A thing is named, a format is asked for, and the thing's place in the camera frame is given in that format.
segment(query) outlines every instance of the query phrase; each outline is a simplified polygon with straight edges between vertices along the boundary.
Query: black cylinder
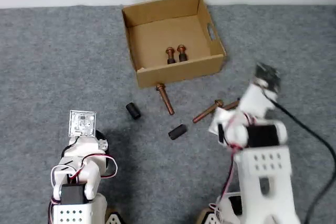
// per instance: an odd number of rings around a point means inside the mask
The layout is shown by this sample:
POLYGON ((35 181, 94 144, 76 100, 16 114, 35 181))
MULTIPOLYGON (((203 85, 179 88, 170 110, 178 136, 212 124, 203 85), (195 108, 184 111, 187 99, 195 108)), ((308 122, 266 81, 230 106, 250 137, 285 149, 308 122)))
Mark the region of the black cylinder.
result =
POLYGON ((185 53, 180 54, 178 58, 180 59, 180 62, 188 60, 187 55, 185 53))
POLYGON ((171 132, 169 132, 168 135, 171 140, 175 140, 186 132, 187 132, 187 126, 185 124, 181 124, 180 126, 173 129, 171 132))
POLYGON ((173 63, 176 63, 175 59, 174 58, 168 58, 167 64, 173 64, 173 63))
POLYGON ((126 109, 131 114, 134 120, 139 119, 141 117, 140 110, 138 109, 137 106, 135 106, 133 102, 130 102, 129 104, 127 104, 126 109))

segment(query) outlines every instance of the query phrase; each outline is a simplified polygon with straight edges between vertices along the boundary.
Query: screw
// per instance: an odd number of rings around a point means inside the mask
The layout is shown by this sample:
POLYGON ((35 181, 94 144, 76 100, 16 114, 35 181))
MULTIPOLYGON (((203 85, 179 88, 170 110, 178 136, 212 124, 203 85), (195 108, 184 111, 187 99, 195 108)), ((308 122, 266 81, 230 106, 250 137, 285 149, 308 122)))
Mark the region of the screw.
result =
POLYGON ((165 85, 163 83, 156 84, 156 90, 160 93, 164 104, 166 104, 167 110, 170 115, 173 115, 175 112, 172 105, 170 104, 169 98, 167 96, 166 90, 164 89, 165 85))
POLYGON ((174 48, 172 47, 167 47, 166 49, 166 54, 168 54, 168 60, 167 60, 167 64, 172 64, 175 63, 175 59, 174 59, 174 48))
POLYGON ((181 61, 186 61, 188 60, 187 59, 187 55, 185 54, 185 46, 183 44, 180 44, 178 47, 177 47, 177 50, 180 52, 180 55, 179 55, 179 60, 180 62, 181 61))
POLYGON ((232 103, 230 103, 228 105, 225 105, 223 107, 223 109, 224 110, 231 110, 231 109, 234 109, 235 107, 237 107, 238 105, 239 105, 239 99, 237 101, 235 101, 235 102, 232 102, 232 103))
POLYGON ((209 115, 211 112, 215 111, 217 107, 222 107, 223 106, 223 101, 222 100, 216 100, 215 103, 207 108, 205 111, 203 111, 201 114, 199 114, 197 117, 193 119, 193 123, 197 123, 198 121, 202 120, 204 117, 209 115))

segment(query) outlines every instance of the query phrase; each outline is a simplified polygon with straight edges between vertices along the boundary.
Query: bolt head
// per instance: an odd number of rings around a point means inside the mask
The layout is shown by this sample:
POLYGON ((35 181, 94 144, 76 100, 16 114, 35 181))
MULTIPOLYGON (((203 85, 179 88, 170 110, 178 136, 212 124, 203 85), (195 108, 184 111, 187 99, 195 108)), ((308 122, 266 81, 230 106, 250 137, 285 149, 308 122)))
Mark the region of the bolt head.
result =
POLYGON ((177 50, 178 50, 179 52, 181 52, 181 51, 185 51, 185 46, 184 46, 183 44, 180 44, 180 45, 177 47, 177 50))
POLYGON ((174 50, 174 48, 172 48, 172 47, 167 47, 167 49, 166 49, 166 54, 168 54, 168 52, 174 52, 175 50, 174 50))
POLYGON ((223 107, 224 102, 222 100, 215 100, 215 103, 217 104, 218 107, 223 107))
POLYGON ((158 91, 159 89, 164 89, 166 86, 163 83, 157 83, 156 84, 156 90, 158 91))

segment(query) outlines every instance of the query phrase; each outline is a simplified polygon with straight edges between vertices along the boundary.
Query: box handle hole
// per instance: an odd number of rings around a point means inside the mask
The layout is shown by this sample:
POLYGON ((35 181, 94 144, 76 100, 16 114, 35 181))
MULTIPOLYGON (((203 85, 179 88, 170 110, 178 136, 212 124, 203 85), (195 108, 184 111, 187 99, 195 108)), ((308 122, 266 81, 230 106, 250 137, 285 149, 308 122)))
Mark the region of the box handle hole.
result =
POLYGON ((215 40, 216 35, 215 35, 215 32, 214 32, 213 25, 211 23, 207 24, 207 30, 208 30, 208 33, 209 33, 210 40, 215 40))

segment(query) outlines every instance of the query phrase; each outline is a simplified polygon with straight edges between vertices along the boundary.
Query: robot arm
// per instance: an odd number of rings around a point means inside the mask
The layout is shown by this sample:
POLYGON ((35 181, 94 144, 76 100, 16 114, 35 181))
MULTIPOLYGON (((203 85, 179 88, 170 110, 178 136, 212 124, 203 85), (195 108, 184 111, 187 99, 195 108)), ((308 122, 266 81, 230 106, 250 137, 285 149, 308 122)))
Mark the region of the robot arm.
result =
POLYGON ((70 111, 69 136, 69 145, 62 152, 59 164, 51 170, 49 223, 103 224, 107 201, 97 193, 98 186, 101 178, 114 177, 118 167, 114 158, 106 154, 106 138, 96 131, 96 113, 70 111), (115 171, 104 175, 109 159, 115 171))
POLYGON ((235 197, 240 198, 242 214, 233 214, 229 200, 233 194, 226 193, 228 179, 208 220, 217 217, 220 223, 300 223, 293 203, 286 127, 280 121, 265 119, 267 110, 274 108, 269 99, 276 100, 279 83, 277 71, 260 64, 237 109, 216 109, 209 131, 233 151, 232 166, 238 167, 240 186, 235 197), (261 179, 268 181, 267 194, 261 191, 261 179))

